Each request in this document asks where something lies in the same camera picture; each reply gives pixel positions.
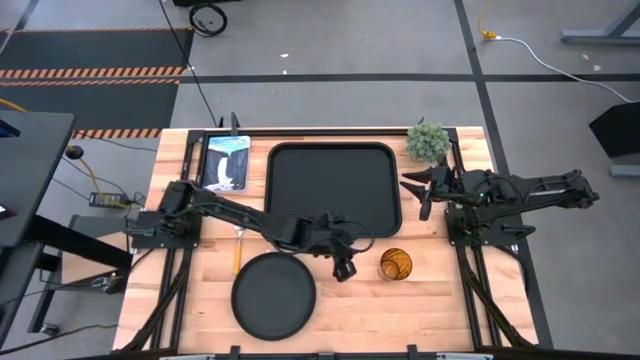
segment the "gray floor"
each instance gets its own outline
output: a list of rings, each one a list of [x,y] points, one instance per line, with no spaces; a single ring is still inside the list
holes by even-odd
[[[1,2],[0,28],[15,26],[27,3]],[[484,1],[464,3],[475,29]],[[606,26],[630,3],[495,0],[485,27],[527,41],[542,59],[567,71],[640,73],[640,48],[558,41],[563,29]],[[184,10],[173,9],[170,1],[167,7],[175,26],[187,24]],[[222,7],[229,15],[228,30],[194,41],[191,58],[201,75],[471,71],[455,7],[448,0],[245,0]],[[33,29],[152,26],[165,23],[157,3],[148,0],[40,0],[27,23]],[[478,55],[487,74],[548,73],[516,44],[479,44]],[[609,85],[640,99],[640,83]],[[473,83],[207,84],[203,89],[217,115],[235,111],[243,126],[411,125],[421,116],[446,125],[484,125]],[[610,160],[586,126],[618,99],[575,83],[490,83],[488,90],[513,173],[550,175],[579,168],[602,197],[588,210],[547,209],[524,217],[538,228],[530,247],[555,346],[640,354],[640,281],[635,276],[640,271],[640,180],[610,178]],[[210,124],[195,86],[180,85],[172,126]],[[126,141],[149,147],[156,142]],[[98,176],[119,183],[129,194],[146,192],[153,154],[95,140],[78,143]],[[60,165],[56,178],[83,194],[91,191],[88,179],[67,164]],[[88,208],[57,184],[50,186],[39,212],[61,223],[73,214],[124,215]],[[35,280],[32,288],[39,287]],[[24,333],[34,302],[29,299],[21,307],[6,347],[40,338]],[[120,304],[120,296],[64,293],[56,295],[47,320],[65,330],[112,324]],[[102,354],[110,349],[113,333],[92,330],[7,358]]]

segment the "wheel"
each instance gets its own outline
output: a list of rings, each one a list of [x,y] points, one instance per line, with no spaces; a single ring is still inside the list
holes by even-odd
[[[47,336],[56,336],[60,333],[60,328],[53,324],[44,323],[42,324],[39,333]]]
[[[216,36],[227,28],[227,15],[211,3],[202,3],[191,8],[189,22],[199,35]]]

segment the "black round plate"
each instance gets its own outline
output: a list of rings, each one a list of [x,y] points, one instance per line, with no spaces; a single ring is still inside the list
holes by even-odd
[[[240,270],[231,291],[233,315],[249,335],[282,340],[307,323],[316,286],[302,261],[283,253],[256,256]]]

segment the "waterfall picture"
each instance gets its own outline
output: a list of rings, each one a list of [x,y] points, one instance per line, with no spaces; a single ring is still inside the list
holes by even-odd
[[[248,136],[209,139],[202,187],[209,191],[244,191],[249,171]]]

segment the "black cable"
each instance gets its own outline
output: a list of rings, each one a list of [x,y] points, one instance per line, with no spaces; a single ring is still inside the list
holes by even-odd
[[[129,145],[124,145],[124,144],[120,144],[117,143],[115,141],[111,141],[111,140],[107,140],[107,139],[103,139],[103,138],[99,138],[99,137],[95,137],[93,135],[89,135],[85,132],[82,131],[76,131],[76,134],[82,135],[82,136],[86,136],[92,139],[96,139],[96,140],[100,140],[100,141],[104,141],[107,142],[109,144],[113,144],[113,145],[117,145],[123,148],[127,148],[127,149],[133,149],[133,150],[143,150],[143,151],[150,151],[150,152],[158,152],[158,150],[154,150],[154,149],[149,149],[149,148],[143,148],[143,147],[137,147],[137,146],[129,146]]]
[[[64,186],[64,187],[66,187],[66,188],[67,188],[67,190],[69,190],[69,191],[71,191],[71,192],[75,193],[76,195],[80,196],[81,198],[83,198],[83,199],[85,199],[85,200],[89,201],[89,198],[88,198],[87,196],[84,196],[84,195],[80,194],[78,191],[74,190],[74,189],[73,189],[73,188],[71,188],[69,185],[67,185],[67,184],[63,183],[62,181],[60,181],[60,180],[58,180],[58,179],[56,179],[56,178],[51,178],[51,180],[53,180],[53,181],[57,182],[58,184],[60,184],[60,185],[62,185],[62,186]]]
[[[367,245],[367,247],[365,247],[364,249],[354,249],[354,248],[351,248],[351,250],[353,250],[353,252],[355,252],[355,253],[359,254],[359,253],[363,253],[363,252],[365,252],[365,251],[369,251],[369,249],[371,249],[371,248],[373,247],[373,244],[376,242],[376,238],[375,238],[375,236],[373,236],[373,230],[371,230],[371,228],[370,228],[370,227],[368,227],[368,226],[366,226],[366,225],[364,225],[364,224],[362,224],[362,223],[359,223],[359,222],[357,222],[357,221],[344,220],[344,221],[342,221],[342,222],[343,222],[343,223],[347,223],[347,224],[355,224],[355,225],[358,225],[358,226],[360,226],[361,228],[363,228],[365,231],[368,231],[368,232],[369,232],[369,234],[371,234],[371,242],[369,243],[369,245]]]
[[[92,286],[93,286],[93,285],[87,285],[87,286],[74,286],[74,285],[64,285],[64,284],[62,284],[62,286],[57,287],[57,288],[55,288],[55,289],[46,289],[46,290],[34,291],[34,292],[31,292],[31,293],[24,294],[24,295],[22,295],[22,296],[15,297],[15,298],[13,298],[13,299],[11,299],[11,300],[7,300],[7,301],[3,302],[2,304],[0,304],[0,308],[2,308],[3,306],[5,306],[5,305],[7,305],[7,304],[9,304],[9,303],[12,303],[12,302],[14,302],[14,301],[16,301],[16,300],[21,300],[21,299],[24,299],[24,298],[29,297],[29,296],[32,296],[32,295],[42,294],[43,292],[47,292],[47,291],[50,291],[50,290],[58,290],[58,289],[65,288],[65,287],[78,287],[78,288],[85,288],[85,287],[92,287]]]
[[[131,274],[131,272],[133,271],[133,268],[135,268],[135,267],[136,267],[136,265],[138,265],[138,263],[139,263],[140,261],[142,261],[142,259],[146,258],[149,254],[151,254],[151,253],[153,252],[153,250],[155,250],[155,249],[149,249],[149,250],[147,250],[147,252],[146,252],[146,253],[142,254],[142,255],[140,256],[140,258],[139,258],[138,260],[136,260],[136,261],[133,263],[133,265],[131,265],[131,268],[130,268],[130,269],[129,269],[129,271],[128,271],[128,275],[129,275],[129,274]]]
[[[202,21],[200,20],[196,21],[196,13],[202,9],[212,9],[222,17],[222,26],[220,26],[218,30],[211,31],[206,27],[206,25]],[[195,30],[197,30],[196,34],[203,37],[212,37],[222,33],[227,28],[227,14],[225,14],[224,11],[222,11],[222,9],[217,7],[216,5],[205,2],[202,4],[194,5],[191,8],[191,10],[189,11],[189,23],[191,23],[191,26]]]
[[[64,160],[67,164],[69,164],[69,165],[73,166],[73,167],[74,167],[76,170],[78,170],[82,175],[84,175],[84,176],[86,176],[86,177],[91,178],[91,175],[89,175],[89,174],[87,174],[86,172],[82,171],[82,169],[80,169],[78,166],[76,166],[76,165],[75,165],[74,163],[72,163],[71,161],[69,161],[69,160],[65,159],[64,157],[62,158],[62,160]],[[116,183],[114,183],[114,182],[112,182],[112,181],[109,181],[109,180],[107,180],[107,179],[103,179],[103,178],[101,178],[101,177],[97,177],[97,176],[95,176],[95,179],[96,179],[96,180],[100,180],[100,181],[102,181],[102,182],[104,182],[104,183],[107,183],[107,184],[109,184],[109,185],[112,185],[112,186],[116,187],[118,190],[120,190],[120,192],[121,192],[121,193],[123,193],[125,196],[127,196],[127,198],[129,198],[129,196],[127,195],[127,192],[126,192],[126,191],[124,191],[124,189],[122,189],[122,187],[121,187],[120,185],[118,185],[118,184],[116,184]]]
[[[509,186],[511,187],[511,189],[513,189],[513,191],[516,193],[516,195],[518,195],[518,198],[520,198],[520,201],[522,202],[522,204],[525,204],[525,198],[522,196],[522,193],[520,192],[520,189],[518,189],[518,187],[516,186],[516,184],[513,183],[513,181],[511,181],[510,179],[498,175],[498,174],[491,174],[491,176],[487,176],[486,178],[482,179],[482,181],[480,181],[474,188],[473,191],[471,191],[471,194],[475,194],[476,192],[478,192],[478,190],[480,189],[480,186],[482,186],[482,184],[484,184],[485,182],[489,182],[492,179],[500,179],[502,181],[506,181],[507,183],[509,183]]]
[[[204,96],[204,92],[202,91],[202,87],[200,86],[200,80],[198,80],[198,75],[196,75],[196,71],[194,70],[193,66],[191,66],[191,63],[189,62],[189,56],[182,48],[182,44],[180,44],[180,39],[178,38],[178,34],[176,34],[176,30],[173,28],[173,25],[171,25],[171,20],[169,20],[169,16],[167,15],[167,10],[164,8],[164,4],[162,3],[162,0],[158,0],[158,3],[160,4],[160,8],[162,8],[162,13],[164,14],[164,18],[167,20],[167,25],[169,25],[169,28],[171,29],[171,33],[173,34],[173,38],[176,40],[176,44],[178,45],[178,48],[182,53],[182,57],[184,58],[184,61],[187,63],[189,70],[193,74],[193,79],[195,80],[196,85],[198,86],[198,91],[200,91],[202,100],[204,100],[204,104],[207,107],[207,111],[209,111],[209,115],[211,115],[211,120],[213,120],[213,125],[215,127],[218,127],[218,121],[216,120],[216,117],[213,115],[213,111],[211,111],[211,107],[209,106],[207,97]]]
[[[522,280],[524,282],[524,292],[529,293],[529,275],[527,274],[527,267],[524,265],[524,262],[522,262],[522,259],[520,259],[520,255],[511,250],[508,246],[499,245],[496,247],[498,248],[498,250],[511,256],[512,258],[516,259],[518,263],[520,263],[520,268],[522,269]]]
[[[147,197],[144,196],[140,191],[136,191],[135,193],[133,193],[133,202],[144,207],[145,203],[147,202]]]
[[[42,278],[42,269],[38,269],[38,270],[39,270],[39,272],[40,272],[40,273],[39,273],[39,275],[38,275],[38,280],[40,280],[40,282],[41,282],[41,283],[43,283],[43,284],[48,284],[48,285],[57,285],[57,286],[60,286],[60,287],[71,287],[71,288],[77,288],[77,289],[84,289],[84,288],[90,288],[90,287],[93,287],[93,284],[89,284],[89,285],[73,285],[73,284],[61,284],[61,283],[56,283],[56,282],[53,282],[53,281],[46,281],[46,280],[44,280],[44,279]],[[43,290],[43,291],[41,291],[41,292],[47,292],[47,291],[49,291],[49,290],[52,290],[52,289],[45,289],[45,290]]]
[[[37,345],[40,345],[40,344],[44,344],[46,342],[53,341],[53,340],[59,339],[59,338],[64,337],[64,336],[73,335],[73,334],[78,333],[78,332],[83,331],[83,330],[88,330],[88,329],[112,329],[112,328],[117,327],[117,326],[118,326],[118,324],[113,324],[113,325],[96,324],[96,325],[83,326],[83,327],[75,329],[75,330],[71,330],[71,331],[67,331],[67,332],[64,332],[64,333],[60,333],[60,334],[52,336],[52,337],[50,337],[48,339],[38,340],[38,341],[34,341],[34,342],[26,344],[26,345],[16,346],[16,347],[11,348],[11,349],[2,350],[2,351],[0,351],[0,356],[11,354],[11,353],[14,353],[16,351],[21,351],[21,350],[24,350],[24,349],[28,349],[30,347],[34,347],[34,346],[37,346]]]
[[[129,218],[126,216],[124,217],[124,227],[129,230]],[[129,246],[129,233],[126,231],[124,232],[124,239],[127,243],[127,253],[131,253],[131,247]]]

